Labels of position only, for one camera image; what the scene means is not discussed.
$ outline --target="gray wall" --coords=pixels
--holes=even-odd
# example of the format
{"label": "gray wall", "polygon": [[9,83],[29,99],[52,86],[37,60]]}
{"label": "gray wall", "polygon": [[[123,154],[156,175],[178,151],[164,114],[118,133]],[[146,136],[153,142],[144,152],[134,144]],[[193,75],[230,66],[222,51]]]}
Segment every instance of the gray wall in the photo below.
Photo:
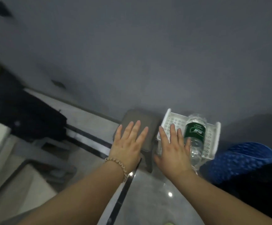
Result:
{"label": "gray wall", "polygon": [[272,115],[272,0],[4,1],[0,61],[32,88],[118,120]]}

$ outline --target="gray stool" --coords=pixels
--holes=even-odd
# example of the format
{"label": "gray stool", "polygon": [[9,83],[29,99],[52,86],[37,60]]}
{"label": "gray stool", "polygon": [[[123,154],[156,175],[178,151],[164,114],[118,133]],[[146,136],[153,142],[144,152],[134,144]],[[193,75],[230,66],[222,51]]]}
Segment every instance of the gray stool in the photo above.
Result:
{"label": "gray stool", "polygon": [[125,116],[123,117],[123,120],[121,121],[121,124],[123,125],[121,134],[123,135],[125,128],[131,121],[135,123],[138,120],[141,121],[141,127],[138,132],[138,135],[142,132],[142,130],[146,126],[149,127],[149,132],[147,133],[146,139],[141,148],[141,154],[144,156],[145,159],[146,170],[149,173],[151,173],[153,171],[153,144],[156,140],[158,128],[161,124],[162,118],[147,111],[128,110]]}

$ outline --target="hand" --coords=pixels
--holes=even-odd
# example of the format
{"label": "hand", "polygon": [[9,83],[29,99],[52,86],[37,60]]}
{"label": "hand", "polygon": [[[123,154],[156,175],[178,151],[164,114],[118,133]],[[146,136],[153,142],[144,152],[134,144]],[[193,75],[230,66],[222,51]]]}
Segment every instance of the hand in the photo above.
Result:
{"label": "hand", "polygon": [[174,124],[171,124],[170,134],[171,142],[169,143],[164,129],[159,127],[161,143],[162,143],[162,156],[154,156],[155,162],[162,173],[170,180],[173,181],[180,174],[184,172],[193,172],[190,163],[190,138],[187,139],[184,145],[184,137],[181,129],[176,133]]}
{"label": "hand", "polygon": [[134,122],[131,121],[122,137],[120,135],[123,126],[120,125],[117,128],[109,153],[109,157],[116,158],[123,163],[128,173],[132,172],[140,161],[140,150],[149,130],[148,127],[145,127],[136,139],[141,123],[137,121],[134,127],[133,125]]}

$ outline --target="blue fabric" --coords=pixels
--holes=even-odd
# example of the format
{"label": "blue fabric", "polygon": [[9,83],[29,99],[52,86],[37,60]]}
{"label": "blue fabric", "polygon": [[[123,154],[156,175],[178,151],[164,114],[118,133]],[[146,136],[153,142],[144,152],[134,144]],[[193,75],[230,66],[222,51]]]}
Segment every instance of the blue fabric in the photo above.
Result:
{"label": "blue fabric", "polygon": [[216,155],[210,162],[208,176],[212,183],[220,184],[269,163],[272,163],[272,150],[269,147],[255,142],[241,143]]}

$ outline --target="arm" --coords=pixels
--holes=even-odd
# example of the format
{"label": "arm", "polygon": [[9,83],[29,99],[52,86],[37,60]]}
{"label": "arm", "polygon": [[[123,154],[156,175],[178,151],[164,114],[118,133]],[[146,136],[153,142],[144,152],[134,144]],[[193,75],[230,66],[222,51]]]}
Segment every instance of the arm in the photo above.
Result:
{"label": "arm", "polygon": [[170,143],[162,127],[159,131],[163,149],[162,158],[155,156],[155,161],[206,225],[272,225],[270,217],[203,180],[193,172],[189,159],[190,139],[184,145],[181,129],[178,129],[176,133],[174,125],[171,125]]}
{"label": "arm", "polygon": [[[140,149],[148,132],[146,127],[136,139],[140,121],[131,122],[121,137],[117,129],[109,157],[121,161],[128,173],[137,166]],[[117,163],[108,161],[81,181],[65,189],[37,208],[19,225],[97,224],[111,197],[124,179]]]}

